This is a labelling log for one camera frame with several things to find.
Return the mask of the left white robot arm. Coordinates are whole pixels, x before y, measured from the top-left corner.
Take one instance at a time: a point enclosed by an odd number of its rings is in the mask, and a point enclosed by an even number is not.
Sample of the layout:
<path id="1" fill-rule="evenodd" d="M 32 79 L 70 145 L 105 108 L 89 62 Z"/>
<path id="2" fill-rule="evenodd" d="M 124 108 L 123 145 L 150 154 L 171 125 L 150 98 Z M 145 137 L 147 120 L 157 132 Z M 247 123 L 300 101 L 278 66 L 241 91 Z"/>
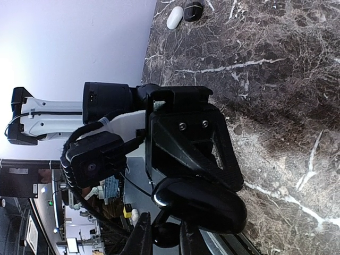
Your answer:
<path id="1" fill-rule="evenodd" d="M 124 141 L 144 136 L 145 171 L 165 176 L 203 177 L 233 192 L 244 180 L 225 118 L 210 104 L 212 91 L 202 86 L 161 87 L 87 82 L 82 101 L 47 101 L 27 89 L 13 90 L 8 141 L 35 146 L 67 138 L 78 128 L 101 121 L 83 136 L 108 131 Z"/>

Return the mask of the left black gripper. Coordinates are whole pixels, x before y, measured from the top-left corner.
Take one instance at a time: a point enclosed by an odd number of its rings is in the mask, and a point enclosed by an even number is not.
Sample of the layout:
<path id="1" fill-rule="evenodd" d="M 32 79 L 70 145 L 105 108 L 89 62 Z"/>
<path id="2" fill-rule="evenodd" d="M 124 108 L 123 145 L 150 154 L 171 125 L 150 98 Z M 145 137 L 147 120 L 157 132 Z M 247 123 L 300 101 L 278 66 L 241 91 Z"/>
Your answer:
<path id="1" fill-rule="evenodd" d="M 244 180 L 224 115 L 208 103 L 206 87 L 139 86 L 136 105 L 146 111 L 146 171 L 190 177 L 238 192 Z"/>

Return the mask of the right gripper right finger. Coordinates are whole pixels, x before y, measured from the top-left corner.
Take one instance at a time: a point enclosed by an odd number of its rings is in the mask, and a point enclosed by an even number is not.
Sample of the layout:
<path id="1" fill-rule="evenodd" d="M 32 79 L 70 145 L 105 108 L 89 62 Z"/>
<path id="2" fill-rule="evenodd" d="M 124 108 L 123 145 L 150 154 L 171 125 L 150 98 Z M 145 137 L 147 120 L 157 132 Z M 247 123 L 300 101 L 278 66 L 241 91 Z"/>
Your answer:
<path id="1" fill-rule="evenodd" d="M 198 227 L 185 221 L 180 224 L 178 250 L 181 255 L 211 255 Z"/>

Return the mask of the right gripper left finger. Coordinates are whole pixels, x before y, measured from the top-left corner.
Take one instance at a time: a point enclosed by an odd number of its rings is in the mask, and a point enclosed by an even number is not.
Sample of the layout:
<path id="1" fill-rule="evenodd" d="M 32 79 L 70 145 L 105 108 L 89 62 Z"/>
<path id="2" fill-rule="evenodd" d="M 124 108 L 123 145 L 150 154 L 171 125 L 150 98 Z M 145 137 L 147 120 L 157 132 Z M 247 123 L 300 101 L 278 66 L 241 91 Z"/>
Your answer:
<path id="1" fill-rule="evenodd" d="M 152 255 L 151 219 L 139 218 L 120 255 Z"/>

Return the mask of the white earbud charging case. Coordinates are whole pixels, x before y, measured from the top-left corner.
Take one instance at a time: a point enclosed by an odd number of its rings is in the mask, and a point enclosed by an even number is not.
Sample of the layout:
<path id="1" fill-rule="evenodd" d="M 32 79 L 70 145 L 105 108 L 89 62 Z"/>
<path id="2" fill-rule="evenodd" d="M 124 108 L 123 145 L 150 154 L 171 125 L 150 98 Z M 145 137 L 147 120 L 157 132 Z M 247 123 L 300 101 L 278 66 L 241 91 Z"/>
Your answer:
<path id="1" fill-rule="evenodd" d="M 176 6 L 172 9 L 166 21 L 166 26 L 169 30 L 177 28 L 183 18 L 184 9 L 180 6 Z"/>

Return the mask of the black charging case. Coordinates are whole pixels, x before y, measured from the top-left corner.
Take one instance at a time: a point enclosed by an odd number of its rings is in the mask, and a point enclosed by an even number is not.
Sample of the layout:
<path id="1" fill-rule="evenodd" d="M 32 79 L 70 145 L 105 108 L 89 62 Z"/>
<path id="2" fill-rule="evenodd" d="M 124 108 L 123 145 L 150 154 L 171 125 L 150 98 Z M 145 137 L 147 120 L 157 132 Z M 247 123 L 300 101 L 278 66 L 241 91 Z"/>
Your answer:
<path id="1" fill-rule="evenodd" d="M 202 17 L 203 5 L 194 1 L 185 6 L 183 19 L 188 22 L 198 21 Z"/>
<path id="2" fill-rule="evenodd" d="M 246 205 L 235 192 L 201 178 L 165 178 L 151 199 L 171 216 L 208 232 L 241 233 L 248 220 Z"/>

